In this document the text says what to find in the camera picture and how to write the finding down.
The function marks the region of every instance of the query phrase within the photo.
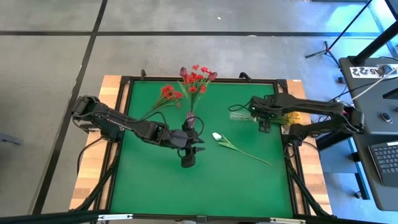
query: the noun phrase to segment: desk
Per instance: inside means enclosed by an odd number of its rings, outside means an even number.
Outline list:
[[[123,88],[123,92],[119,92],[121,86],[126,86],[128,84],[121,84],[123,78],[120,76],[105,76],[101,91],[99,93],[99,98],[103,103],[106,103],[110,107],[119,107],[119,111],[125,111],[127,89]],[[290,94],[295,95],[298,98],[304,98],[303,85],[300,80],[288,80],[287,86]],[[120,98],[120,104],[116,105],[117,99]],[[303,114],[303,123],[310,123],[309,114]],[[88,136],[87,143],[92,142],[100,136],[99,133],[90,133]],[[307,138],[306,141],[315,143],[312,138]],[[109,147],[109,153],[106,153],[106,142],[100,141],[93,147],[89,148],[83,155],[81,162],[80,172],[76,180],[76,186],[73,193],[70,208],[75,208],[79,206],[85,197],[93,190],[94,186],[97,184],[98,179],[101,175],[101,170],[103,167],[108,166],[110,161],[112,161],[114,152],[116,150],[117,144],[112,144]],[[315,200],[323,207],[325,211],[331,213],[331,208],[327,196],[325,181],[323,178],[322,168],[320,165],[319,155],[316,150],[310,146],[303,145],[300,147],[300,157],[302,163],[302,172],[305,179],[306,186],[309,191],[313,194]],[[303,214],[305,206],[302,202],[301,193],[298,187],[295,185],[295,198],[297,212]],[[98,208],[106,208],[109,206],[109,197],[113,195],[108,194],[109,192],[109,181],[104,187],[102,192],[101,200],[98,200]]]
[[[341,58],[340,60],[341,71],[346,79],[347,86],[349,90],[361,86],[363,84],[375,82],[377,79],[370,78],[353,78],[351,75],[350,67],[353,66],[347,58]],[[388,58],[369,58],[366,61],[365,66],[374,67],[377,64],[385,64],[385,63],[397,63],[394,60]],[[359,110],[361,110],[365,115],[365,134],[353,135],[354,147],[358,151],[359,160],[363,165],[364,172],[366,174],[366,178],[368,179],[369,186],[374,197],[374,201],[376,206],[380,210],[389,210],[389,211],[398,211],[398,188],[396,187],[386,187],[381,184],[379,176],[376,172],[376,168],[374,166],[372,157],[370,155],[368,146],[373,144],[379,144],[382,142],[388,141],[396,141],[398,140],[398,129],[397,126],[387,124],[383,122],[378,114],[382,111],[389,113],[393,119],[398,121],[398,113],[391,111],[391,107],[389,103],[392,102],[392,105],[397,105],[397,102],[394,100],[385,100],[382,99],[384,93],[387,93],[389,90],[393,90],[397,88],[398,80],[391,80],[386,82],[381,82],[377,84],[374,88],[370,89],[363,96],[354,100],[354,105]],[[358,90],[352,91],[351,96],[354,97],[357,94],[361,93],[365,88],[360,88]],[[349,135],[339,135],[338,138],[329,139],[329,141],[321,140],[320,150],[325,149],[332,144],[337,143],[343,139],[348,138]],[[361,185],[364,186],[363,180],[358,180],[358,184],[361,188]]]

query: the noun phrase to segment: green mat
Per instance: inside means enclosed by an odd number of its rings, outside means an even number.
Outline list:
[[[179,89],[177,83],[135,81],[129,116],[145,114],[165,84]],[[196,155],[196,165],[188,169],[180,166],[176,150],[144,143],[126,131],[111,212],[291,218],[280,128],[275,125],[271,133],[264,134],[257,123],[229,119],[229,106],[268,94],[274,94],[272,85],[211,83],[195,109],[205,122],[200,136],[205,143],[198,145],[206,150]],[[162,110],[170,129],[181,128],[185,121],[185,98],[182,104]],[[195,128],[200,130],[199,121]],[[273,166],[219,146],[213,132],[224,134],[240,150]]]

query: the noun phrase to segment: black keyboard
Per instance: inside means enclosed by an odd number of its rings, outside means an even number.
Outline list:
[[[398,187],[398,142],[385,142],[369,146],[381,182]]]

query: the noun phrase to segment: white tulip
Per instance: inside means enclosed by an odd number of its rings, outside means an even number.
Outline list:
[[[219,135],[218,133],[213,133],[213,138],[216,140],[216,141],[219,141],[219,140],[221,140],[221,135]]]

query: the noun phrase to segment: concrete floor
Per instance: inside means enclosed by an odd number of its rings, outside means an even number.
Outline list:
[[[100,0],[2,0],[0,30],[91,31],[100,5]],[[301,0],[113,0],[108,1],[99,29],[340,32],[362,6]],[[349,31],[378,29],[366,10]],[[0,133],[24,141],[21,146],[0,144],[2,217],[29,211],[88,39],[0,35]],[[301,79],[307,98],[329,100],[344,88],[335,83],[340,71],[330,57],[303,57],[323,49],[324,40],[330,43],[334,38],[97,37],[80,95],[97,95],[104,75],[138,75],[142,68],[153,76],[178,75],[182,65],[200,63],[220,71],[221,77],[237,77],[244,71],[254,78]],[[338,58],[355,55],[371,41],[368,37],[345,37],[333,53]],[[374,55],[378,56],[391,55],[383,47]],[[70,126],[44,212],[68,209],[77,155],[85,142],[86,134]],[[338,208],[344,203],[335,202],[345,198],[329,193],[335,215],[350,218]]]

